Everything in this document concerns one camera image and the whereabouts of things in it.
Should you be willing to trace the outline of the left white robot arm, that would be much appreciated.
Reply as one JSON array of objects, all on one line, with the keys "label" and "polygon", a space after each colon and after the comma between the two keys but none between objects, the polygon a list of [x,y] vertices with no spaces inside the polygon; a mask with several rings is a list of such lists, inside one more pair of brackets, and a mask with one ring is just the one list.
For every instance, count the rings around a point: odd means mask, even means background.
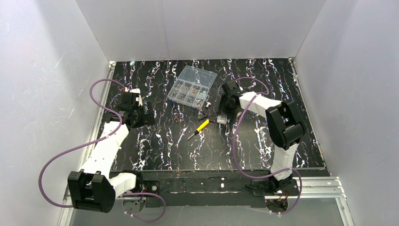
[{"label": "left white robot arm", "polygon": [[152,104],[149,104],[147,111],[144,109],[140,90],[123,92],[115,112],[105,115],[102,140],[96,144],[81,169],[72,171],[68,176],[75,209],[108,213],[117,197],[135,188],[134,173],[121,172],[111,178],[111,166],[129,131],[153,124]]}]

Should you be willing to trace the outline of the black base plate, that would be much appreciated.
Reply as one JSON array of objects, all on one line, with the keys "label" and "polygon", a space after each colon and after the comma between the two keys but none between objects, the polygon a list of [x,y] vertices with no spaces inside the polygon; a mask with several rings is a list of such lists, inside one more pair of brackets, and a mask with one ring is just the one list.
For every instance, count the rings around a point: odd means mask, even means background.
[{"label": "black base plate", "polygon": [[295,179],[277,187],[267,179],[251,179],[237,170],[140,171],[135,191],[160,195],[167,206],[249,206],[263,208],[272,200],[299,194]]}]

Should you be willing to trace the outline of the yellow handled screwdriver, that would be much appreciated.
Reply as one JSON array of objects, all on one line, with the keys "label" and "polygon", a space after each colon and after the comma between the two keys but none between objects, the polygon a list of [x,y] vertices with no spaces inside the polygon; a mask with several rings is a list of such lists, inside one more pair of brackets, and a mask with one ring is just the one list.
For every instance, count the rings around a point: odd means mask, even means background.
[{"label": "yellow handled screwdriver", "polygon": [[199,127],[197,127],[195,129],[195,131],[188,137],[187,140],[190,140],[192,137],[199,134],[209,123],[210,123],[210,120],[205,120]]}]

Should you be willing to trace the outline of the aluminium rail frame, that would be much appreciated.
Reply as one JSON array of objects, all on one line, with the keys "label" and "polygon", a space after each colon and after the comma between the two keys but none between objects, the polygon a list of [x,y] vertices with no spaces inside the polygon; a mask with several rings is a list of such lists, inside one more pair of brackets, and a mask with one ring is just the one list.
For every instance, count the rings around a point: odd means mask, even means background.
[{"label": "aluminium rail frame", "polygon": [[[174,171],[177,169],[168,169],[165,171]],[[164,171],[164,170],[147,170],[147,171]],[[332,177],[327,175],[326,168],[302,168],[302,173],[305,175],[302,178],[294,177],[299,185],[299,194],[302,199],[334,199],[339,213],[339,223],[348,226],[352,225],[353,221],[349,215],[349,210],[346,204],[346,194],[344,192],[342,183],[339,177]]]}]

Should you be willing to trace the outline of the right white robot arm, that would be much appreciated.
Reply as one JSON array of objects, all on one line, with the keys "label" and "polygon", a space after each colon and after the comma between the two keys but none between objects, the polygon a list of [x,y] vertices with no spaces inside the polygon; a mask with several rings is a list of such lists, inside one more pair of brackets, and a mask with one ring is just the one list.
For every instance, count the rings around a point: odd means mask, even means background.
[{"label": "right white robot arm", "polygon": [[295,152],[306,132],[296,103],[269,99],[260,92],[245,91],[236,81],[224,83],[222,89],[217,123],[226,124],[236,118],[240,109],[243,113],[250,111],[264,117],[275,145],[270,177],[276,182],[290,178]]}]

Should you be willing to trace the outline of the clear plastic screw organizer box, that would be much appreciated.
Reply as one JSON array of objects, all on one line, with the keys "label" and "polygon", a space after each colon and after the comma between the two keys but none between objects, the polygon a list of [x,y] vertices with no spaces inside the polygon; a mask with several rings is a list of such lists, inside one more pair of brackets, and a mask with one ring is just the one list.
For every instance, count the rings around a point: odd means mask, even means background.
[{"label": "clear plastic screw organizer box", "polygon": [[187,65],[168,93],[168,99],[195,109],[201,109],[209,99],[217,73]]}]

